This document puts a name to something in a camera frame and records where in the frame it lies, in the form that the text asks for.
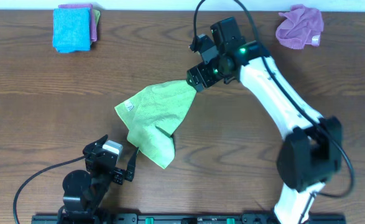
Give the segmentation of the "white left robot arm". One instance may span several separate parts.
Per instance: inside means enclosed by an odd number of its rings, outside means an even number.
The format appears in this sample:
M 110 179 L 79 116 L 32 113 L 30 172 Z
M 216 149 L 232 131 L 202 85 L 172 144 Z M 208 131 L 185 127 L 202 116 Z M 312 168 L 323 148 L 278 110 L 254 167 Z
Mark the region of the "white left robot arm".
M 134 178 L 138 149 L 126 169 L 116 167 L 122 145 L 104 135 L 83 149 L 85 170 L 75 170 L 63 180 L 64 206 L 59 209 L 57 223 L 112 223 L 114 215 L 100 208 L 112 183 L 122 185 Z

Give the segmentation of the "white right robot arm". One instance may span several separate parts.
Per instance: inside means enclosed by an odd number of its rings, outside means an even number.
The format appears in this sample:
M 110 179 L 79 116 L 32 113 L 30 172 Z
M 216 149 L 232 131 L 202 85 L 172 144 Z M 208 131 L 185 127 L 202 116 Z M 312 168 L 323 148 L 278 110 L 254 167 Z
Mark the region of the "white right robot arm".
M 191 44 L 202 61 L 187 72 L 198 91 L 220 80 L 237 80 L 268 112 L 283 144 L 277 170 L 283 181 L 279 201 L 269 213 L 249 213 L 241 223 L 345 223 L 337 214 L 311 214 L 326 182 L 341 169 L 341 123 L 309 106 L 279 72 L 269 52 L 256 41 Z

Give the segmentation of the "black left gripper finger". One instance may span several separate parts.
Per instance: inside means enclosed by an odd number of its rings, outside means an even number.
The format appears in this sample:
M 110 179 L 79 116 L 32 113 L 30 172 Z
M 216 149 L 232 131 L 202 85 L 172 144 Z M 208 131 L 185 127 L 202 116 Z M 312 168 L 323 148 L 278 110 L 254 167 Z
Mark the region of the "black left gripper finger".
M 108 135 L 105 134 L 103 137 L 101 137 L 100 139 L 96 140 L 95 142 L 91 143 L 91 148 L 102 148 L 103 145 L 106 143 L 106 141 L 108 140 Z
M 136 150 L 134 151 L 134 153 L 132 154 L 131 158 L 129 159 L 129 162 L 127 163 L 126 171 L 128 173 L 135 173 L 138 152 L 139 152 L 139 148 L 137 147 Z

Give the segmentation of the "green microfiber cloth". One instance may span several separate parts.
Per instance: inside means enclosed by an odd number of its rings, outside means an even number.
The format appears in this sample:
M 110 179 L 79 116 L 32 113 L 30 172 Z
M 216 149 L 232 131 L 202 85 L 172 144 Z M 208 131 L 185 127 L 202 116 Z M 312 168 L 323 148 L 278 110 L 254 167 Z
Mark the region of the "green microfiber cloth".
M 129 130 L 127 140 L 161 168 L 175 158 L 172 134 L 196 95 L 185 80 L 149 85 L 114 107 Z

